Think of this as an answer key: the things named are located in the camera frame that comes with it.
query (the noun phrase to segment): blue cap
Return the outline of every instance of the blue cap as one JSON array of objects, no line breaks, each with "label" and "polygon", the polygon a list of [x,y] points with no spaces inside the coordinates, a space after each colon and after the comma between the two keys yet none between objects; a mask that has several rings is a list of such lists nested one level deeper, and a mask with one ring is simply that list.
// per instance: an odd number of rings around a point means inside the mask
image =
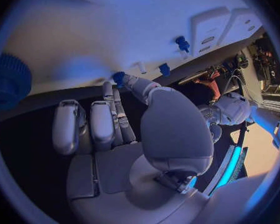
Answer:
[{"label": "blue cap", "polygon": [[125,73],[123,71],[117,72],[113,75],[113,80],[117,84],[118,88],[122,88],[124,86],[123,78]]},{"label": "blue cap", "polygon": [[180,36],[178,38],[176,38],[175,43],[178,44],[178,47],[180,50],[182,51],[186,51],[187,53],[189,53],[189,43],[186,41],[184,36]]},{"label": "blue cap", "polygon": [[31,90],[31,72],[17,57],[0,56],[0,110],[15,107]]},{"label": "blue cap", "polygon": [[167,63],[164,63],[163,65],[159,66],[159,69],[163,76],[165,76],[165,77],[170,76],[170,68],[167,65]]}]

